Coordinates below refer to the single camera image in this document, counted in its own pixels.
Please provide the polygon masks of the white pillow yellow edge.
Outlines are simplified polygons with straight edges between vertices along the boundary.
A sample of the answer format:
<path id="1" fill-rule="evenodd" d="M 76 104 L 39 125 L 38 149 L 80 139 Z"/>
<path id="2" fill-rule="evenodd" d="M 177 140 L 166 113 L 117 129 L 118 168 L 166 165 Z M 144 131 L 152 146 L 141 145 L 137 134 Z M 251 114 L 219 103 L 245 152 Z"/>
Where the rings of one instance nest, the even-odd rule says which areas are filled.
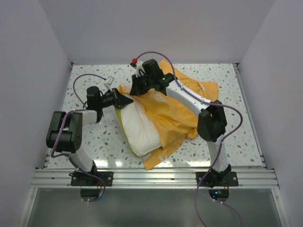
<path id="1" fill-rule="evenodd" d="M 144 157 L 162 147 L 156 127 L 140 103 L 135 101 L 115 111 L 127 143 L 136 156 Z"/>

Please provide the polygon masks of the orange pillowcase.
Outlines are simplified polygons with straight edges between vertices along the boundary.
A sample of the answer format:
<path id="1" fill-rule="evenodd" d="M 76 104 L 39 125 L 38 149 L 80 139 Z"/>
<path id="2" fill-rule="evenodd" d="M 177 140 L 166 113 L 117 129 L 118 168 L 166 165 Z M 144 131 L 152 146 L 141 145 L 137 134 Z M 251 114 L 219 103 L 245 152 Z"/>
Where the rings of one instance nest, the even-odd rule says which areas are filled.
<path id="1" fill-rule="evenodd" d="M 130 90 L 126 84 L 118 87 L 120 93 L 141 104 L 160 136 L 162 147 L 139 157 L 144 168 L 150 170 L 176 152 L 185 139 L 197 137 L 198 118 L 177 100 L 154 89 L 142 96 L 131 96 Z"/>

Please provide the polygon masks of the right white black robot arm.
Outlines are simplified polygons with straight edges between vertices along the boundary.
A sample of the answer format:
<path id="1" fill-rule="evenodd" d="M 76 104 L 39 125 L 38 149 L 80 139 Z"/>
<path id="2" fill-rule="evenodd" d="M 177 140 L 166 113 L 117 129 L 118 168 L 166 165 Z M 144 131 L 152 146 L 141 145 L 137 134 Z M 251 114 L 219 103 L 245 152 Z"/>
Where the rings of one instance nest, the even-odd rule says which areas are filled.
<path id="1" fill-rule="evenodd" d="M 177 100 L 198 118 L 197 133 L 207 142 L 210 154 L 211 180 L 215 185 L 223 185 L 232 168 L 223 144 L 227 120 L 222 103 L 218 100 L 211 102 L 189 90 L 174 71 L 164 73 L 154 59 L 145 62 L 132 59 L 130 65 L 136 70 L 132 75 L 132 96 L 141 96 L 154 89 Z"/>

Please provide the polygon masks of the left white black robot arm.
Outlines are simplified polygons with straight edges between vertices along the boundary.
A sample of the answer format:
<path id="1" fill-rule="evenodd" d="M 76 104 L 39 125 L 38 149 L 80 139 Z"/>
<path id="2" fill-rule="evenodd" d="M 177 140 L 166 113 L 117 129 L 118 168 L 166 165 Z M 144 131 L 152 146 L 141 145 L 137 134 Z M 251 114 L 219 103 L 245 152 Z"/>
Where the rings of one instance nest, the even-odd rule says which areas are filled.
<path id="1" fill-rule="evenodd" d="M 117 88 L 110 88 L 102 94 L 98 87 L 89 87 L 83 109 L 53 113 L 46 136 L 46 145 L 52 150 L 51 157 L 66 157 L 76 172 L 83 173 L 81 179 L 85 184 L 95 185 L 98 173 L 95 162 L 89 158 L 81 145 L 82 127 L 99 123 L 104 108 L 113 106 L 122 109 L 133 102 L 133 99 L 122 95 Z"/>

